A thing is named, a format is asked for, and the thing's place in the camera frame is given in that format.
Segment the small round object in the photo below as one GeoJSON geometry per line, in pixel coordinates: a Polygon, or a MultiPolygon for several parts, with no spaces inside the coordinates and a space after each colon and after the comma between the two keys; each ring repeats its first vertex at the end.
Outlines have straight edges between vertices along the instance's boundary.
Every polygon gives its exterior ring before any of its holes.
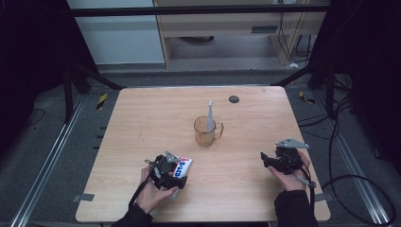
{"type": "Polygon", "coordinates": [[[239,102],[239,97],[238,97],[238,96],[230,96],[230,97],[228,98],[228,100],[229,100],[231,103],[237,103],[237,102],[239,102]]]}

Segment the floor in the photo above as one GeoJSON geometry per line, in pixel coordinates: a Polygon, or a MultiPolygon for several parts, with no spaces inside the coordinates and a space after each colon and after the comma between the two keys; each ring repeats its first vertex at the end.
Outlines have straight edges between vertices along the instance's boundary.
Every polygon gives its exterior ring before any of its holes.
{"type": "MultiPolygon", "coordinates": [[[[307,47],[307,37],[302,38],[300,45],[292,52],[292,57],[304,60],[307,47]]],[[[177,38],[174,41],[171,65],[167,69],[149,68],[136,72],[112,73],[102,75],[121,85],[130,87],[141,86],[188,86],[188,85],[269,85],[290,76],[305,62],[298,62],[298,68],[289,64],[282,65],[275,57],[270,40],[266,36],[215,37],[213,41],[188,40],[177,38]]],[[[89,95],[79,95],[74,91],[74,100],[82,101],[80,114],[72,129],[68,131],[65,143],[58,144],[60,153],[52,156],[57,162],[48,166],[46,181],[40,184],[37,197],[28,198],[32,185],[47,164],[49,153],[54,150],[54,144],[63,128],[63,90],[56,87],[41,94],[35,101],[35,110],[21,131],[20,137],[14,142],[12,155],[0,165],[0,226],[9,226],[15,220],[24,201],[33,205],[27,209],[26,226],[85,226],[75,220],[78,203],[73,200],[83,192],[87,178],[96,158],[96,152],[101,144],[101,136],[107,126],[118,92],[105,87],[92,79],[89,95]],[[101,111],[96,110],[99,97],[108,94],[101,111]]],[[[291,107],[300,126],[319,119],[324,114],[324,87],[317,91],[309,91],[305,85],[308,75],[295,80],[286,87],[291,107]],[[311,104],[299,97],[299,91],[305,92],[305,97],[316,101],[311,104]]],[[[340,100],[345,94],[336,92],[340,100]]],[[[309,153],[318,172],[319,181],[329,181],[329,171],[334,176],[353,173],[353,167],[358,166],[361,173],[374,180],[388,193],[395,207],[401,207],[398,198],[401,190],[401,178],[392,165],[386,160],[377,160],[369,137],[359,125],[352,109],[345,109],[339,118],[340,133],[334,145],[330,146],[329,138],[334,122],[324,120],[312,127],[301,127],[305,141],[311,146],[309,153]],[[328,157],[332,158],[332,169],[328,168],[328,157]]],[[[353,212],[372,221],[376,212],[385,211],[385,217],[392,216],[392,208],[380,193],[377,199],[382,206],[372,206],[369,202],[370,192],[366,192],[365,183],[355,179],[345,179],[335,184],[337,193],[353,212]]],[[[349,215],[338,204],[337,200],[329,200],[333,191],[327,187],[324,194],[332,217],[321,226],[366,226],[365,223],[349,215]]],[[[392,226],[401,226],[397,220],[392,226]]],[[[193,226],[267,226],[268,223],[208,223],[193,224],[193,226]]]]}

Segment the wooden table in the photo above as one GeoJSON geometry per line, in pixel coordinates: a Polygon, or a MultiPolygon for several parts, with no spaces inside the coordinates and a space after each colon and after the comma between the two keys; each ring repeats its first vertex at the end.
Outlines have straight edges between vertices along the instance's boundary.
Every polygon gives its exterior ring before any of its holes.
{"type": "MultiPolygon", "coordinates": [[[[95,197],[80,202],[77,220],[122,218],[140,183],[141,169],[147,166],[145,160],[154,160],[166,149],[194,162],[178,198],[152,213],[155,222],[276,220],[273,201],[282,188],[264,168],[260,151],[275,157],[274,143],[288,137],[303,141],[281,87],[122,90],[85,188],[84,193],[95,197]],[[239,102],[231,103],[230,96],[238,96],[239,102]],[[224,133],[210,148],[201,148],[195,141],[194,121],[207,115],[209,100],[224,133]]],[[[313,165],[310,172],[317,182],[313,165]]],[[[315,213],[318,220],[329,219],[325,201],[316,203],[315,213]]]]}

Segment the glass cup handle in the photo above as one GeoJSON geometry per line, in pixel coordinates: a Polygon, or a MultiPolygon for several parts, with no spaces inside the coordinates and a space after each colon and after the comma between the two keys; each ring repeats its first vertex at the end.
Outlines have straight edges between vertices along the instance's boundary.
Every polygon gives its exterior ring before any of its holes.
{"type": "Polygon", "coordinates": [[[223,123],[216,123],[216,129],[220,128],[220,133],[218,134],[218,137],[215,136],[215,139],[221,138],[221,135],[223,134],[224,131],[224,125],[223,123]]]}

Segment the white cabinet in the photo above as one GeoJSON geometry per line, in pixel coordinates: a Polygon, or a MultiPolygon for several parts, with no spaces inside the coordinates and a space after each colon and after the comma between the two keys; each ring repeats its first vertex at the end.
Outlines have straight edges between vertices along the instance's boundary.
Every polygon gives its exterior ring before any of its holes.
{"type": "MultiPolygon", "coordinates": [[[[329,0],[287,0],[288,4],[327,3],[329,0]]],[[[156,7],[177,6],[230,6],[230,5],[271,5],[276,0],[153,0],[156,7]]],[[[166,65],[175,37],[217,36],[217,35],[260,35],[270,37],[277,58],[282,64],[288,63],[299,35],[318,34],[325,12],[281,13],[221,13],[195,15],[159,15],[166,65]]]]}
{"type": "MultiPolygon", "coordinates": [[[[153,7],[151,0],[67,0],[71,9],[153,7]]],[[[97,65],[165,63],[155,16],[77,17],[97,65]]]]}

